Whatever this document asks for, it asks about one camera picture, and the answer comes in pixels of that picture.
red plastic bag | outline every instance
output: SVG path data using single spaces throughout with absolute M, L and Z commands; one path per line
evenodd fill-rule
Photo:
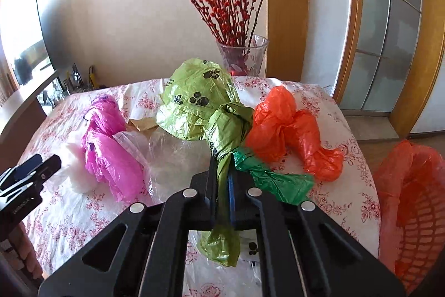
M 97 181 L 110 185 L 118 202 L 132 201 L 143 188 L 144 175 L 141 164 L 113 138 L 115 133 L 125 131 L 117 102 L 103 95 L 93 101 L 85 118 L 88 127 L 81 141 L 85 168 Z
M 333 181 L 340 176 L 342 152 L 321 146 L 317 120 L 308 110 L 297 111 L 294 97 L 284 86 L 269 92 L 255 108 L 253 118 L 246 146 L 264 162 L 281 159 L 288 146 L 303 160 L 305 171 L 317 179 Z
M 410 244 L 407 251 L 412 254 L 413 266 L 424 264 L 424 261 L 423 264 L 422 261 L 416 264 L 412 257 L 417 255 L 419 245 L 422 250 L 428 249 L 425 241 L 417 245 L 420 240 L 416 241 L 416 237 L 433 236 L 435 233 L 434 228 L 418 228 L 430 228 L 423 221 L 433 225 L 437 218 L 434 208 L 425 208 L 426 202 L 426 205 L 445 202 L 443 197 L 440 200 L 440 197 L 431 196 L 432 191 L 442 196 L 445 194 L 443 167 L 442 156 L 436 150 L 405 140 L 394 147 L 373 176 L 381 210 L 379 260 L 400 278 L 411 267 L 411 264 L 400 259 L 405 255 L 406 244 Z

white wall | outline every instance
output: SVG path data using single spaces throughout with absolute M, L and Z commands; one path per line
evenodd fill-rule
M 38 2 L 50 55 L 70 57 L 81 72 L 94 64 L 107 86 L 169 77 L 191 57 L 221 61 L 213 36 L 188 0 Z M 13 7 L 20 7 L 17 0 L 0 0 L 0 20 Z M 256 33 L 266 36 L 265 12 Z
M 431 95 L 411 132 L 445 130 L 445 56 Z
M 309 25 L 301 81 L 333 93 L 349 27 L 351 0 L 309 0 Z

magenta plastic bag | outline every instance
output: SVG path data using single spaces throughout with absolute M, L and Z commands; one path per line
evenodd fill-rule
M 132 201 L 143 187 L 143 170 L 113 135 L 125 131 L 125 120 L 113 97 L 102 95 L 85 114 L 87 131 L 81 146 L 85 150 L 85 168 L 97 181 L 108 182 L 119 202 Z

orange plastic bag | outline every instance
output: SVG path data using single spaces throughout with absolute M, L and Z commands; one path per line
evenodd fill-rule
M 266 163 L 281 159 L 286 146 L 297 152 L 307 173 L 319 180 L 333 181 L 343 169 L 340 149 L 321 146 L 317 120 L 308 110 L 297 111 L 292 94 L 275 86 L 255 108 L 252 130 L 245 144 Z
M 373 178 L 381 210 L 379 260 L 412 291 L 443 247 L 443 241 L 433 245 L 445 224 L 444 160 L 436 150 L 405 140 Z

green plastic bag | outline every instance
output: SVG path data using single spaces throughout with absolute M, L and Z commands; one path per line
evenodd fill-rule
M 198 248 L 210 260 L 236 266 L 239 237 L 230 225 L 228 169 L 233 150 L 252 127 L 253 109 L 239 101 L 231 76 L 217 63 L 192 58 L 172 75 L 161 95 L 156 123 L 182 140 L 207 140 L 218 161 L 217 226 Z
M 308 199 L 306 194 L 314 186 L 312 175 L 274 173 L 249 149 L 237 148 L 233 157 L 238 170 L 251 173 L 257 188 L 271 192 L 281 202 L 298 205 Z

